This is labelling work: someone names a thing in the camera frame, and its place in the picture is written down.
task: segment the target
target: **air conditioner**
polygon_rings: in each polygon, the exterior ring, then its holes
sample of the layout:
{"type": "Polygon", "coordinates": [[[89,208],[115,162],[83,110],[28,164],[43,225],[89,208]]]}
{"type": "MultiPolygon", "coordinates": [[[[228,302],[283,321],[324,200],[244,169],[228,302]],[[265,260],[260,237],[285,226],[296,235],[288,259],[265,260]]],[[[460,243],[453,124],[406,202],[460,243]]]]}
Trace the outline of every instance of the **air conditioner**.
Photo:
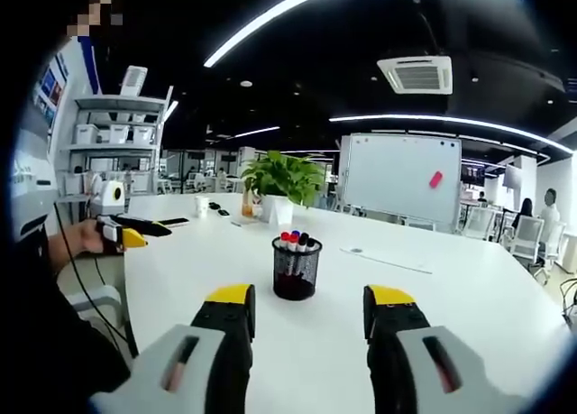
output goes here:
{"type": "MultiPolygon", "coordinates": [[[[146,79],[148,69],[145,67],[135,67],[131,65],[124,73],[123,85],[120,88],[121,96],[137,97],[141,94],[144,80],[146,79]]],[[[146,115],[133,115],[133,121],[136,123],[144,122],[146,115]]],[[[129,121],[130,114],[118,114],[117,121],[129,121]]]]}
{"type": "Polygon", "coordinates": [[[397,94],[453,93],[453,66],[448,56],[394,58],[377,65],[397,94]]]}

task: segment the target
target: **pen holder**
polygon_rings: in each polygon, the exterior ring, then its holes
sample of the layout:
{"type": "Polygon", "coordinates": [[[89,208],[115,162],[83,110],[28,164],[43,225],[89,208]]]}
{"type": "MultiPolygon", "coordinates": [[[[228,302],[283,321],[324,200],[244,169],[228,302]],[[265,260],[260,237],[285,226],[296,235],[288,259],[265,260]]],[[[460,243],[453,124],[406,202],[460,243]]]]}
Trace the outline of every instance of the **pen holder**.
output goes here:
{"type": "Polygon", "coordinates": [[[280,247],[280,238],[272,240],[274,249],[273,289],[282,299],[300,301],[312,297],[316,287],[318,256],[323,245],[316,241],[310,252],[291,252],[280,247]]]}

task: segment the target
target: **marker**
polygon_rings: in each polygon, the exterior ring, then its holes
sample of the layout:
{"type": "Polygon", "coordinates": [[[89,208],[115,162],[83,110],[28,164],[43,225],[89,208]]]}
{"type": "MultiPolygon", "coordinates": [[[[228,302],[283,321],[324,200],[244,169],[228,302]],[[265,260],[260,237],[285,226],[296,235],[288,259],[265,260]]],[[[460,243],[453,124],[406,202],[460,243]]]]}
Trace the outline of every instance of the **marker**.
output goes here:
{"type": "Polygon", "coordinates": [[[307,252],[312,252],[313,250],[315,250],[315,247],[316,247],[315,238],[309,238],[307,241],[307,252]]]}
{"type": "Polygon", "coordinates": [[[283,232],[280,234],[279,246],[281,249],[286,249],[289,245],[290,234],[288,232],[283,232]]]}
{"type": "Polygon", "coordinates": [[[306,252],[306,251],[307,251],[307,239],[305,238],[305,234],[302,234],[300,238],[298,238],[297,252],[306,252]]]}
{"type": "Polygon", "coordinates": [[[298,243],[298,235],[292,234],[290,236],[290,238],[288,239],[287,248],[291,252],[296,252],[297,251],[297,243],[298,243]]]}

